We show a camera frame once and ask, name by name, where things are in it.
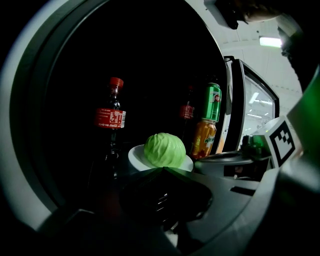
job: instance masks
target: red bottle cap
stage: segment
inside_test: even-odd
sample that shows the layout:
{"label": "red bottle cap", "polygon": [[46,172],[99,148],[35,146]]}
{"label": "red bottle cap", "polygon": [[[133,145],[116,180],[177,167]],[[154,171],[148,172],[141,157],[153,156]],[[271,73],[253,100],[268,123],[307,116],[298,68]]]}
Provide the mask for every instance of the red bottle cap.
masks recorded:
{"label": "red bottle cap", "polygon": [[111,77],[109,84],[119,86],[122,88],[124,86],[124,81],[122,81],[120,78],[117,78],[117,77]]}

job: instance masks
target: refrigerator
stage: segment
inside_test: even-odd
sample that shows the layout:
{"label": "refrigerator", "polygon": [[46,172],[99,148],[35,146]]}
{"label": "refrigerator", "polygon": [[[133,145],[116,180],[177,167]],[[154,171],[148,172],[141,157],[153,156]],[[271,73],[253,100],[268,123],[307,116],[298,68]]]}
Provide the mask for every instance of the refrigerator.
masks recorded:
{"label": "refrigerator", "polygon": [[193,76],[216,76],[222,93],[211,154],[220,143],[223,152],[238,150],[244,135],[278,117],[276,93],[223,56],[214,36],[184,0],[47,2],[1,70],[1,180],[17,218],[37,229],[88,189],[96,95],[110,77],[124,81],[120,176],[136,172],[132,147],[176,128]]}

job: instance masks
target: soda bottle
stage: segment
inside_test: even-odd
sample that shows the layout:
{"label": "soda bottle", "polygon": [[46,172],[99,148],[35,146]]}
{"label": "soda bottle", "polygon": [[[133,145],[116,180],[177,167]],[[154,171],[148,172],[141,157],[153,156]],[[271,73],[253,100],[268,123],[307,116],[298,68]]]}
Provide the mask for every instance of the soda bottle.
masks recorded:
{"label": "soda bottle", "polygon": [[190,147],[192,135],[195,127],[195,90],[189,85],[182,96],[182,101],[179,109],[179,124],[177,136],[182,140],[187,149]]}
{"label": "soda bottle", "polygon": [[119,132],[125,127],[126,112],[121,110],[120,92],[124,82],[111,77],[106,90],[100,92],[95,110],[94,126],[96,153],[94,161],[101,163],[118,158],[120,151]]}

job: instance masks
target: can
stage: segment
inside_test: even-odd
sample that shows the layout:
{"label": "can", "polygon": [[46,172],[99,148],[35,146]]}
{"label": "can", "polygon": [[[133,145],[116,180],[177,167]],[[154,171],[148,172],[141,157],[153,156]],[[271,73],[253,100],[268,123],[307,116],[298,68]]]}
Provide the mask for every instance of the can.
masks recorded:
{"label": "can", "polygon": [[205,88],[202,118],[219,121],[221,90],[217,83],[210,82]]}
{"label": "can", "polygon": [[202,118],[197,123],[191,150],[191,156],[194,159],[210,155],[216,132],[215,122],[211,119]]}

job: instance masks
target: red label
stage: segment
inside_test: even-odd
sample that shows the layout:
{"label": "red label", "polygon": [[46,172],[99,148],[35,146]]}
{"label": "red label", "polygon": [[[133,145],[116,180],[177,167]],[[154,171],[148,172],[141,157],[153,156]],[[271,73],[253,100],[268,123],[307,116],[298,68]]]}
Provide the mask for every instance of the red label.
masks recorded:
{"label": "red label", "polygon": [[94,125],[101,128],[118,129],[125,127],[126,112],[110,108],[97,108]]}
{"label": "red label", "polygon": [[189,105],[183,105],[180,108],[180,117],[183,119],[192,119],[194,118],[195,108]]}

